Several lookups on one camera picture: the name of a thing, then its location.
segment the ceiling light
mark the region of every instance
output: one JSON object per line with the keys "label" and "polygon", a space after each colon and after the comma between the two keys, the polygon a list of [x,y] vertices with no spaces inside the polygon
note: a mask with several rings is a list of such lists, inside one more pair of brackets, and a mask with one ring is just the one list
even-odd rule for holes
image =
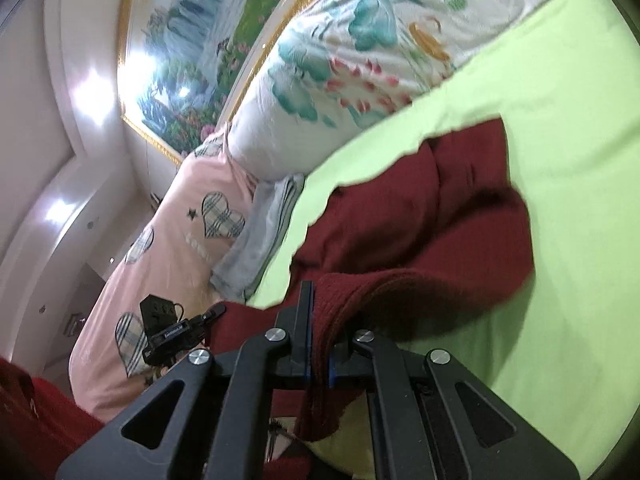
{"label": "ceiling light", "polygon": [[74,204],[65,204],[62,200],[56,200],[47,211],[45,220],[55,222],[56,224],[63,224],[69,220],[75,208]]}
{"label": "ceiling light", "polygon": [[74,92],[76,105],[101,126],[115,105],[115,94],[111,83],[92,70],[89,77]]}

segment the gold picture frame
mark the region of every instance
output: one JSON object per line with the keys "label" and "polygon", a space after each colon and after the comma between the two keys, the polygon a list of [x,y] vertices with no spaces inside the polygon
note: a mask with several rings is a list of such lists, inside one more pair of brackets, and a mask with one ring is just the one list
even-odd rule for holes
{"label": "gold picture frame", "polygon": [[[314,0],[293,0],[285,10],[284,13],[280,13],[280,17],[278,18],[278,23],[273,28],[274,31],[269,35],[268,39],[264,39],[263,37],[259,37],[258,40],[255,41],[254,44],[264,44],[265,47],[261,49],[257,60],[253,63],[253,65],[249,67],[243,67],[243,71],[247,74],[246,76],[242,76],[242,80],[236,82],[236,87],[234,87],[234,91],[230,92],[230,100],[226,102],[225,109],[228,109],[228,118],[233,118],[235,113],[238,111],[238,107],[244,98],[251,81],[254,79],[258,70],[262,67],[266,57],[270,53],[277,39],[280,37],[282,31],[290,22],[290,20],[296,16],[301,10],[308,7]],[[146,142],[150,143],[155,149],[160,151],[165,157],[171,160],[174,164],[178,166],[184,160],[184,153],[179,153],[173,146],[169,145],[168,142],[163,140],[158,136],[151,128],[149,128],[145,123],[140,120],[140,115],[138,117],[133,116],[132,114],[127,113],[127,105],[129,107],[135,107],[135,104],[132,104],[129,100],[127,103],[126,98],[126,86],[127,81],[127,70],[129,69],[127,66],[127,53],[130,51],[130,38],[132,33],[132,14],[133,7],[136,3],[136,0],[121,0],[120,3],[120,15],[118,18],[118,29],[117,29],[117,55],[118,55],[118,101],[120,105],[120,114],[122,120],[128,124],[137,134],[143,137]]]}

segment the painting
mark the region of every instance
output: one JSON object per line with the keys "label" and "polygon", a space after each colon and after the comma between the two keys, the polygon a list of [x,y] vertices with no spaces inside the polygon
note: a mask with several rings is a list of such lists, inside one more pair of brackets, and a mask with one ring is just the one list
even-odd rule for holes
{"label": "painting", "polygon": [[216,127],[280,0],[123,0],[123,118],[180,162]]}

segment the red sweater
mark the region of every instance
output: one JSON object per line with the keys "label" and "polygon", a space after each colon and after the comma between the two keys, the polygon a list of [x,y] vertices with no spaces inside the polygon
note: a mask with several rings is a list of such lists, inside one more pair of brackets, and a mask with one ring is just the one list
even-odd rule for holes
{"label": "red sweater", "polygon": [[[296,303],[300,281],[314,280],[317,388],[307,393],[298,430],[307,440],[333,433],[353,396],[324,389],[328,355],[350,317],[392,312],[411,322],[486,310],[533,270],[529,216],[509,182],[506,149],[502,120],[492,120],[427,140],[373,180],[334,190],[293,258],[286,300],[264,312],[228,304],[212,350],[238,348],[272,326],[283,306]],[[294,414],[282,399],[275,411]]]}

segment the gray towel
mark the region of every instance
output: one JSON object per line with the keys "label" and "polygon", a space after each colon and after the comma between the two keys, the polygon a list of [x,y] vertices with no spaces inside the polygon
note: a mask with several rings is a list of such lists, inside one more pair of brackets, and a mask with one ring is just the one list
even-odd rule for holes
{"label": "gray towel", "polygon": [[299,173],[255,188],[244,229],[211,272],[209,281],[225,300],[246,303],[252,297],[282,243],[304,183]]}

